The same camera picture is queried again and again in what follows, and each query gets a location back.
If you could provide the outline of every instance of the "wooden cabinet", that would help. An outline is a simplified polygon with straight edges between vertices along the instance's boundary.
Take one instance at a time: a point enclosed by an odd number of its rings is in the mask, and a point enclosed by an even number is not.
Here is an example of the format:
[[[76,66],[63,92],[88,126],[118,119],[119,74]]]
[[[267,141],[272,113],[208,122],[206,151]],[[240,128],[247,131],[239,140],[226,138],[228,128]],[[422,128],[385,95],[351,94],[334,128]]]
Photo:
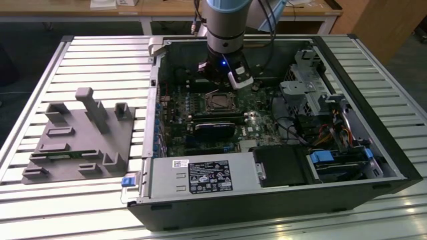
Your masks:
[[[357,34],[386,64],[427,14],[427,0],[335,0],[343,8],[331,34]]]

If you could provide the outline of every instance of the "aluminum table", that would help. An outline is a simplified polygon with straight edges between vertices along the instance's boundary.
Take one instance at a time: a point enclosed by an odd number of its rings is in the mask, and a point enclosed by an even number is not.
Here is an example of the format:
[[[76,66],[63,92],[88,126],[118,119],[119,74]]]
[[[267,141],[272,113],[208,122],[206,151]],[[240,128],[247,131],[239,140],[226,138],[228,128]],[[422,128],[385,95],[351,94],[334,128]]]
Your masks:
[[[322,36],[419,173],[427,177],[427,114],[358,39]],[[179,231],[148,231],[127,202],[138,189],[122,178],[23,185],[48,118],[50,103],[75,100],[92,87],[106,108],[136,107],[128,172],[142,168],[151,74],[150,36],[64,37],[0,150],[0,239],[394,239],[426,237],[427,181],[371,200],[354,210]],[[327,74],[333,86],[339,87]]]

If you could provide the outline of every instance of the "blue drive bracket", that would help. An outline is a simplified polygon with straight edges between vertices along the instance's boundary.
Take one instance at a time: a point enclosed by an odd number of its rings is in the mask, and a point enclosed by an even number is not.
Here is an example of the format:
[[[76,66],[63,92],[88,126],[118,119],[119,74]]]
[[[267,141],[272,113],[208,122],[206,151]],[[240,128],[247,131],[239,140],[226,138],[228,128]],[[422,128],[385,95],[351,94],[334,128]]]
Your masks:
[[[334,162],[334,157],[330,151],[315,151],[313,154],[310,154],[310,158],[314,164]]]

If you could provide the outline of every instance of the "floor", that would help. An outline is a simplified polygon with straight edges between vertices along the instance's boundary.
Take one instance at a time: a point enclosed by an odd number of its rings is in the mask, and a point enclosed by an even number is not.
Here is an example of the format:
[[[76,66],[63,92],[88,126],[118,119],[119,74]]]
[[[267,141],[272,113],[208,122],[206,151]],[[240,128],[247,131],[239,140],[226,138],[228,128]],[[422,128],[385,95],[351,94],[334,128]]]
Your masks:
[[[154,23],[154,34],[190,34],[190,23]],[[31,92],[43,75],[62,37],[142,35],[138,22],[55,23],[46,31],[42,23],[0,23],[0,44],[18,67],[20,80],[0,87],[0,146],[3,145],[16,119],[26,106]],[[427,44],[410,37],[386,66],[391,74],[427,110]]]

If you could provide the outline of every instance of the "motherboard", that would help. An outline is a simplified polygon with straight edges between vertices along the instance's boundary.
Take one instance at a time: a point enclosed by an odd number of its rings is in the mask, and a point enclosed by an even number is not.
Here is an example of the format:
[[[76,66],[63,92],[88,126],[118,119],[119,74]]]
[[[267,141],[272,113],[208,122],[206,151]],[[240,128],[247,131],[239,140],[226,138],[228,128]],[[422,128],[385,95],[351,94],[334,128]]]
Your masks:
[[[240,153],[283,143],[268,88],[204,92],[178,85],[162,92],[168,157]]]

